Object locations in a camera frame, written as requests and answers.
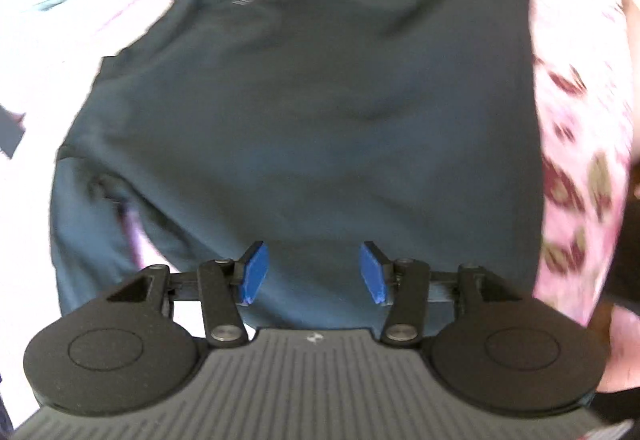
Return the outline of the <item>pink rose blanket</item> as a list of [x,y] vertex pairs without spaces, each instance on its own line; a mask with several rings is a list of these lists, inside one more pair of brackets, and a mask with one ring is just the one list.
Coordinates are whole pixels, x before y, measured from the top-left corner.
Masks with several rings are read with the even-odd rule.
[[[60,314],[50,259],[54,159],[99,62],[132,43],[172,0],[1,0],[1,103],[26,133],[1,162],[3,394],[28,398],[23,351]],[[542,150],[582,195],[583,216],[548,207],[536,293],[579,322],[596,304],[639,149],[638,0],[532,0]]]

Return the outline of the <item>dark green sweatshirt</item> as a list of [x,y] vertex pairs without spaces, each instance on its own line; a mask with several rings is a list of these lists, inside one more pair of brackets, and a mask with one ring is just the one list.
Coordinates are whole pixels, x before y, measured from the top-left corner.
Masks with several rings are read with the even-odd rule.
[[58,149],[63,313],[137,272],[265,241],[255,327],[373,327],[371,240],[538,295],[544,183],[530,0],[175,0],[102,61]]

